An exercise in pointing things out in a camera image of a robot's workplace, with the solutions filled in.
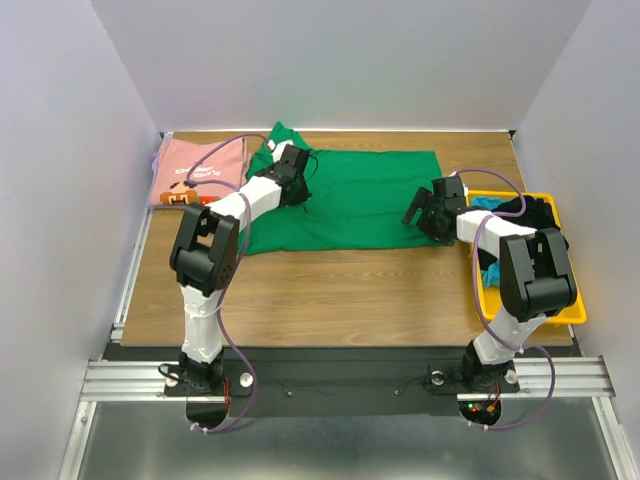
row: white wall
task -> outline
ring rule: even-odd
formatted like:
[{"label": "white wall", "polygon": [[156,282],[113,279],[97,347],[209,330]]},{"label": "white wall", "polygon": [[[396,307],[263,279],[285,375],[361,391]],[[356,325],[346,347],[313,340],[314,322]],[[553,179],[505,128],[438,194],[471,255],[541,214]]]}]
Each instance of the white wall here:
[{"label": "white wall", "polygon": [[0,477],[57,478],[158,135],[88,2],[22,0],[2,16]]},{"label": "white wall", "polygon": [[596,0],[515,136],[530,190],[550,191],[571,244],[616,408],[640,458],[640,3]]},{"label": "white wall", "polygon": [[163,130],[520,125],[588,0],[92,0]]}]

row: blue cloth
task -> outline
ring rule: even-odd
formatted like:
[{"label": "blue cloth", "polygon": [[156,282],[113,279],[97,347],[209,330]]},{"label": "blue cloth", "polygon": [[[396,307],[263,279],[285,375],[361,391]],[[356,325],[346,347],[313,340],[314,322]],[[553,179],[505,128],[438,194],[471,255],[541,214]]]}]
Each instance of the blue cloth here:
[{"label": "blue cloth", "polygon": [[492,263],[488,270],[481,270],[480,273],[484,288],[500,287],[500,262]]},{"label": "blue cloth", "polygon": [[483,207],[487,210],[493,210],[502,203],[500,197],[473,197],[471,205],[474,207]]}]

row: folded green cloth corner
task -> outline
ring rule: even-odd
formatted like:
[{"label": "folded green cloth corner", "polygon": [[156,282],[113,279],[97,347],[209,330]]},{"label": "folded green cloth corner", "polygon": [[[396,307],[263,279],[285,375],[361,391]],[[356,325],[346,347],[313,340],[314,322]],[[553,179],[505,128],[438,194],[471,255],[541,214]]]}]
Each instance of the folded green cloth corner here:
[{"label": "folded green cloth corner", "polygon": [[[270,139],[310,147],[277,123]],[[433,152],[313,150],[305,176],[313,194],[304,205],[272,210],[251,224],[247,254],[275,250],[405,248],[438,245],[415,225],[401,223],[418,187],[442,176]],[[263,146],[247,179],[273,163]]]}]

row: black cloth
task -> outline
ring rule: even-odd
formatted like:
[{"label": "black cloth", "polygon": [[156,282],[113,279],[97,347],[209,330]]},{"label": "black cloth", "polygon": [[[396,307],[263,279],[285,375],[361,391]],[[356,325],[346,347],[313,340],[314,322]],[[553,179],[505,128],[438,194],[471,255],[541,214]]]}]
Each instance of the black cloth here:
[{"label": "black cloth", "polygon": [[[524,202],[527,209],[523,215],[519,217],[504,218],[504,220],[520,225],[521,227],[531,227],[538,230],[543,228],[555,228],[560,230],[560,227],[556,224],[556,221],[553,218],[551,204],[545,202],[542,198],[533,198],[530,195],[524,196]],[[494,208],[492,212],[518,213],[521,208],[522,202],[520,201],[520,197],[516,197],[513,200],[501,203]],[[566,239],[564,243],[567,246],[567,250],[569,250],[569,243]],[[491,264],[498,261],[496,257],[482,249],[478,251],[478,260],[480,262],[481,270],[487,270]]]}]

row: gray floor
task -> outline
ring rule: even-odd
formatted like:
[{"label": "gray floor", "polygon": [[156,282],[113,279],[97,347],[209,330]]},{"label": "gray floor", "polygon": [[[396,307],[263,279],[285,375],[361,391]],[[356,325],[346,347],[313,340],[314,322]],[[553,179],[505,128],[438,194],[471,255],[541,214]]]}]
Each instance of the gray floor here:
[{"label": "gray floor", "polygon": [[[539,400],[504,402],[503,422]],[[179,403],[98,407],[82,479],[613,479],[590,399],[556,399],[536,422],[482,432],[424,415],[257,419],[188,430]]]}]

